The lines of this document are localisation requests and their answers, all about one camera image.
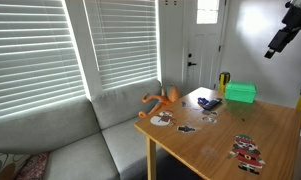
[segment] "door handle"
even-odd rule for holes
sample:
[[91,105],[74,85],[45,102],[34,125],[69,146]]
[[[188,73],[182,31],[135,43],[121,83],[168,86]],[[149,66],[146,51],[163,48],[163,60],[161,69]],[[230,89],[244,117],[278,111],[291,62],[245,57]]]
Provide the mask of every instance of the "door handle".
[[195,66],[197,63],[188,62],[188,66]]

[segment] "wooden table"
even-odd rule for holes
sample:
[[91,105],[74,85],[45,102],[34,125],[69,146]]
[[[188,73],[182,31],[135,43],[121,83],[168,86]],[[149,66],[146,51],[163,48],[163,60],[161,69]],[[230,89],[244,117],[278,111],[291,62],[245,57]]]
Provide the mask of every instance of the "wooden table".
[[[223,98],[222,105],[215,109],[218,115],[203,114],[197,103],[198,97],[208,100]],[[182,107],[182,102],[187,103],[186,107]],[[173,125],[156,126],[150,122],[153,116],[166,110],[173,112]],[[204,116],[214,118],[217,122],[204,121]],[[196,131],[178,131],[178,126],[183,125]],[[261,101],[248,104],[225,100],[220,92],[199,88],[136,122],[135,127],[147,138],[148,179],[156,179],[155,146],[158,144],[204,179],[283,180],[292,179],[293,176],[301,112]],[[242,142],[240,135],[249,136],[251,139],[246,137],[244,142],[256,145],[254,148],[261,153],[253,151],[257,157],[252,159],[257,159],[263,166],[261,169],[255,168],[259,175],[239,168],[240,158],[251,160],[251,156],[242,156],[242,149],[240,151],[234,145]]]

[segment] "patterned pillow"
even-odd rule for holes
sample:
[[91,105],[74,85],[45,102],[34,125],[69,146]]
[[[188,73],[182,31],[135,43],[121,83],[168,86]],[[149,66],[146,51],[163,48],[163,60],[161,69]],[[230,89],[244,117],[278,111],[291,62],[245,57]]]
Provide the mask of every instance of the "patterned pillow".
[[32,156],[21,169],[16,180],[41,180],[48,161],[48,153]]
[[30,155],[0,153],[0,180],[13,180]]

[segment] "white horizontal blinds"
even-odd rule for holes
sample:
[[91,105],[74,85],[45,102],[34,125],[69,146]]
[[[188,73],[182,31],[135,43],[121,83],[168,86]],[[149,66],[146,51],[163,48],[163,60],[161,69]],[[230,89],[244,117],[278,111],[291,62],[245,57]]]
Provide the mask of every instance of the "white horizontal blinds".
[[155,0],[85,0],[103,89],[157,78]]
[[0,117],[84,94],[61,0],[0,0]]

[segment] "white door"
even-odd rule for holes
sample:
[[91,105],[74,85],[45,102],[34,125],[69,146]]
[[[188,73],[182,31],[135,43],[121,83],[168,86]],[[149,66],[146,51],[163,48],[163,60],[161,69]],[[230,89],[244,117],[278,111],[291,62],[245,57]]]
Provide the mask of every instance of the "white door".
[[190,92],[198,87],[215,89],[226,0],[187,0],[185,3],[189,42],[186,47],[188,62],[185,90]]

